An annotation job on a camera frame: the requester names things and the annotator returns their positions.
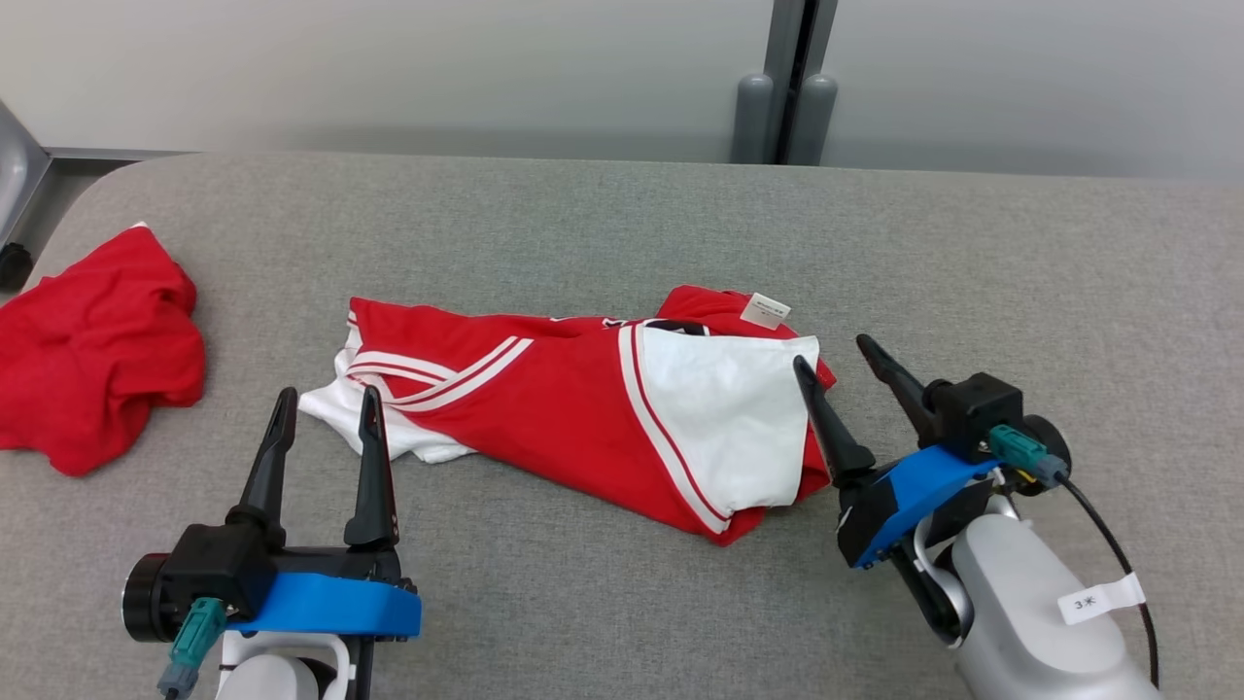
teal cable connector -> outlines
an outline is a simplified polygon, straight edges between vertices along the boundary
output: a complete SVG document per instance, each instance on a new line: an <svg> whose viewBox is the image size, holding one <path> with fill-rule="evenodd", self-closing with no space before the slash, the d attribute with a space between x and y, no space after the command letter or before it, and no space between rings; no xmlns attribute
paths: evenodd
<svg viewBox="0 0 1244 700"><path fill-rule="evenodd" d="M989 431L989 451L1004 464L1021 470L1046 489L1059 486L1057 475L1066 476L1067 464L1050 455L1045 445L1010 426L994 426Z"/></svg>
<svg viewBox="0 0 1244 700"><path fill-rule="evenodd" d="M199 680L199 666L225 630L225 607L215 598L199 598L168 650L169 663L156 688L165 700L187 700Z"/></svg>

gray fabric surface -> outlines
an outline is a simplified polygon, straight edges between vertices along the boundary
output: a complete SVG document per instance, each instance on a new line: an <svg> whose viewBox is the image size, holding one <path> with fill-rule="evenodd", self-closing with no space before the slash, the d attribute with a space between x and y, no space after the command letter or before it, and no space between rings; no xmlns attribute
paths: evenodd
<svg viewBox="0 0 1244 700"><path fill-rule="evenodd" d="M675 283L794 306L882 458L913 448L858 358L996 374L1070 434L1076 481L1152 602L1168 698L1244 688L1244 191L1217 185L602 162L187 155L118 170L34 279L147 220L199 286L207 395L73 481L0 454L0 679L15 700L154 696L122 581L239 496L285 385L332 378L346 302L653 312ZM340 542L356 459L302 417L284 521ZM394 465L423 639L377 653L389 698L965 698L896 572L853 572L824 492L729 548L483 458ZM1086 583L1118 578L1066 494L1020 502ZM1135 612L1116 613L1143 665ZM210 698L215 674L204 674Z"/></svg>

red garment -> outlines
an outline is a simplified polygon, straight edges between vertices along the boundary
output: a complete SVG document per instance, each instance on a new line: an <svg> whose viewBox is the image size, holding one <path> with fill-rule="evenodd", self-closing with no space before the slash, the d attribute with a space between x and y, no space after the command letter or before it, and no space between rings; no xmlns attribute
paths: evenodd
<svg viewBox="0 0 1244 700"><path fill-rule="evenodd" d="M121 456L152 407L203 397L194 282L144 224L0 306L0 450L68 476Z"/></svg>
<svg viewBox="0 0 1244 700"><path fill-rule="evenodd" d="M740 320L748 298L682 286L642 321L353 298L340 379L301 409L348 440L353 394L372 384L391 453L394 441L428 461L479 451L729 545L766 507L829 485L794 358L816 363L826 387L833 375L815 337Z"/></svg>

white label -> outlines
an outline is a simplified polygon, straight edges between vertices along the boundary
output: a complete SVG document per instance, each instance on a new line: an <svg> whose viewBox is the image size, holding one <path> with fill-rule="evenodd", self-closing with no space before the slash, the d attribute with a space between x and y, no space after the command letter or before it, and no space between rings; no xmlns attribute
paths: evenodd
<svg viewBox="0 0 1244 700"><path fill-rule="evenodd" d="M780 301L774 301L764 293L753 293L751 300L748 301L739 317L773 329L780 326L789 315L790 306Z"/></svg>
<svg viewBox="0 0 1244 700"><path fill-rule="evenodd" d="M1141 581L1136 573L1130 573L1115 583L1103 583L1092 588L1086 588L1080 593L1059 598L1059 609L1062 610L1062 620L1069 625L1091 620L1102 613L1117 610L1118 608L1131 608L1144 602L1144 592L1141 591Z"/></svg>

